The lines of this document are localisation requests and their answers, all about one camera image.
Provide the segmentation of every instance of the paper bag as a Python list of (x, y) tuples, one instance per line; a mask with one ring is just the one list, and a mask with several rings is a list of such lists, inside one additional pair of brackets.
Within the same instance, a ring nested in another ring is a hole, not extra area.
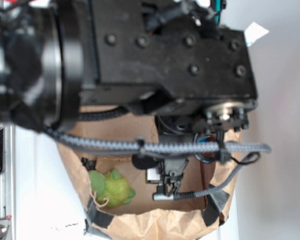
[[(80, 122), (72, 134), (87, 138), (134, 141), (143, 136), (147, 142), (158, 142), (154, 119), (128, 114), (100, 122)], [(240, 140), (240, 134), (229, 131), (226, 141)], [(153, 201), (156, 185), (146, 183), (146, 171), (133, 167), (131, 156), (94, 156), (73, 151), (61, 144), (59, 153), (70, 180), (93, 228), (114, 240), (194, 240), (216, 230), (229, 215), (236, 177), (222, 191), (207, 197), (180, 201)], [(114, 168), (129, 181), (136, 196), (127, 205), (113, 209), (100, 208), (93, 201), (88, 171), (82, 157), (96, 160), (96, 169), (104, 174)], [(204, 164), (189, 159), (179, 192), (200, 191), (225, 181), (236, 163)]]

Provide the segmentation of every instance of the black tape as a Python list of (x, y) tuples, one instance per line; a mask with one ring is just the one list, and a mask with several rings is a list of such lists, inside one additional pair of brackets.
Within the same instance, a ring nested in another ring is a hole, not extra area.
[(217, 191), (206, 196), (207, 206), (204, 210), (202, 217), (207, 227), (214, 224), (219, 218), (222, 210), (225, 208), (227, 201), (230, 198), (230, 194), (223, 190)]
[(90, 198), (89, 203), (88, 203), (87, 215), (90, 218), (90, 221), (92, 223), (94, 223), (104, 229), (108, 228), (108, 226), (111, 224), (112, 220), (115, 217), (114, 215), (111, 215), (109, 213), (99, 211), (96, 208), (92, 197)]

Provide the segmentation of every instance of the blue wire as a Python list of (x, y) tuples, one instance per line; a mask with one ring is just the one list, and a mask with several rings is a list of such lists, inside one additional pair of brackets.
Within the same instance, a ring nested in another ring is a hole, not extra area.
[[(221, 0), (215, 0), (215, 12), (220, 13), (221, 11)], [(220, 15), (215, 16), (215, 21), (218, 23), (220, 19)]]

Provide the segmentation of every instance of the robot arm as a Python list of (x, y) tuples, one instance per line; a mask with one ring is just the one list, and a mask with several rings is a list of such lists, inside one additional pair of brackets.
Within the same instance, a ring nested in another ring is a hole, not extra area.
[[(257, 89), (244, 33), (219, 26), (212, 8), (193, 0), (28, 3), (0, 9), (0, 122), (44, 131), (79, 150), (107, 150), (99, 155), (131, 154), (136, 167), (159, 169), (158, 191), (168, 198), (177, 194), (190, 155), (217, 152), (210, 161), (224, 164), (233, 149), (270, 150), (224, 144), (226, 131), (249, 127)], [(79, 113), (89, 105), (119, 108)], [(161, 144), (63, 133), (77, 121), (127, 112), (155, 116)], [(209, 135), (217, 141), (194, 140)]]

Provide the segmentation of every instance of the black metal housing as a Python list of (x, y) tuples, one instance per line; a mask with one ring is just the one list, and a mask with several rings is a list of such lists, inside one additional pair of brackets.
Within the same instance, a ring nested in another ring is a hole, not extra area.
[(120, 105), (184, 134), (246, 128), (257, 106), (244, 33), (192, 1), (53, 0), (14, 11), (0, 11), (0, 121), (65, 131), (80, 105)]

